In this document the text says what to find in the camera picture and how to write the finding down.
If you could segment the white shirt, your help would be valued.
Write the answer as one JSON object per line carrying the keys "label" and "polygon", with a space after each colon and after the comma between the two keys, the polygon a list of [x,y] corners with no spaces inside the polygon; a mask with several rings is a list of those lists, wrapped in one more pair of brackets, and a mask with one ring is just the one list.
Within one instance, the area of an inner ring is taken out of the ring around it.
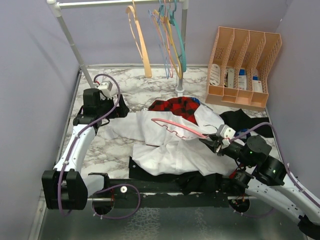
{"label": "white shirt", "polygon": [[196,109],[194,115],[196,123],[170,111],[130,112],[124,118],[110,121],[105,129],[105,138],[142,141],[143,144],[134,144],[132,159],[153,176],[187,172],[200,172],[203,176],[230,175],[237,166],[232,158],[212,153],[197,135],[185,129],[152,121],[153,118],[173,121],[201,134],[214,134],[224,124],[217,113],[203,105]]}

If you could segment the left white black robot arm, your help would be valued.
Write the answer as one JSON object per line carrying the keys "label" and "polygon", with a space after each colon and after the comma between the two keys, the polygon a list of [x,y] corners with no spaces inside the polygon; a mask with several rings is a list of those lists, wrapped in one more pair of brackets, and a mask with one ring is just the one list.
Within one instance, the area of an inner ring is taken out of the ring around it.
{"label": "left white black robot arm", "polygon": [[81,169],[98,129],[104,125],[102,120],[124,118],[129,111],[122,95],[114,100],[107,97],[105,90],[88,88],[83,91],[83,105],[73,119],[70,141],[58,163],[41,177],[48,209],[83,210],[88,197],[97,194],[103,198],[110,193],[106,173],[91,173],[82,178]]}

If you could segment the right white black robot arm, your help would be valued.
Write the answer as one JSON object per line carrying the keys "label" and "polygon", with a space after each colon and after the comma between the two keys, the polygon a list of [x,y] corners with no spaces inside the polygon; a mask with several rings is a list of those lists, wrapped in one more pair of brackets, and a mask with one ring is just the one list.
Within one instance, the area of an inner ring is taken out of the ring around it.
{"label": "right white black robot arm", "polygon": [[244,145],[232,141],[222,145],[215,134],[200,141],[218,156],[239,162],[229,189],[236,195],[256,197],[287,215],[306,236],[320,238],[320,200],[304,187],[278,159],[270,156],[271,146],[260,137],[249,137]]}

